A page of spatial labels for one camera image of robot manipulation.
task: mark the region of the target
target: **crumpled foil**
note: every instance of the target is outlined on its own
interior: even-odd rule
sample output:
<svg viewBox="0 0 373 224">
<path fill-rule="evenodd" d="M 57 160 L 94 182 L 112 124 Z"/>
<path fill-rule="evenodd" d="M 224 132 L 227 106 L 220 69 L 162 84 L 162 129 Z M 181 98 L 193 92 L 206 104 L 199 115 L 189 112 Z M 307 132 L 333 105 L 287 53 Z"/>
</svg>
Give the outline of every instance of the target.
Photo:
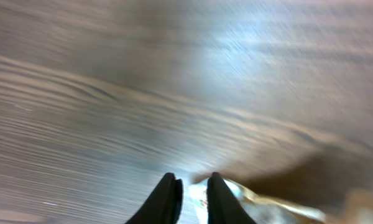
<svg viewBox="0 0 373 224">
<path fill-rule="evenodd" d="M 189 187 L 200 224 L 207 224 L 207 180 Z M 326 215 L 318 209 L 301 206 L 279 198 L 258 195 L 231 180 L 224 179 L 242 208 L 257 224 L 325 223 Z"/>
</svg>

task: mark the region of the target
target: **wood grain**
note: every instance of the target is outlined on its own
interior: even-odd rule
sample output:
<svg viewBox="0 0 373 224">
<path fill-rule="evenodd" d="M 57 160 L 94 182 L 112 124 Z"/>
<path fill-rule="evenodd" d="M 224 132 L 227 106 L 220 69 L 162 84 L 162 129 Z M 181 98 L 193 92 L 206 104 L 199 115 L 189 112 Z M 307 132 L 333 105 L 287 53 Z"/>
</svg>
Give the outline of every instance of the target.
<svg viewBox="0 0 373 224">
<path fill-rule="evenodd" d="M 331 213 L 373 190 L 373 0 L 0 0 L 0 208 L 123 223 L 214 170 Z"/>
</svg>

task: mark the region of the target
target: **wooden floor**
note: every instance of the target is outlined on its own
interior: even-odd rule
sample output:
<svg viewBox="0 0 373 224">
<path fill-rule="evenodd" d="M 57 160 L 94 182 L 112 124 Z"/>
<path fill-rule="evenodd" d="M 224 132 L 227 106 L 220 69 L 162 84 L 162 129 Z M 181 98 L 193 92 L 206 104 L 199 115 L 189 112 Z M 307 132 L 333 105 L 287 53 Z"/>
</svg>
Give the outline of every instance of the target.
<svg viewBox="0 0 373 224">
<path fill-rule="evenodd" d="M 373 190 L 373 0 L 0 0 L 0 218 L 124 223 L 214 170 Z"/>
</svg>

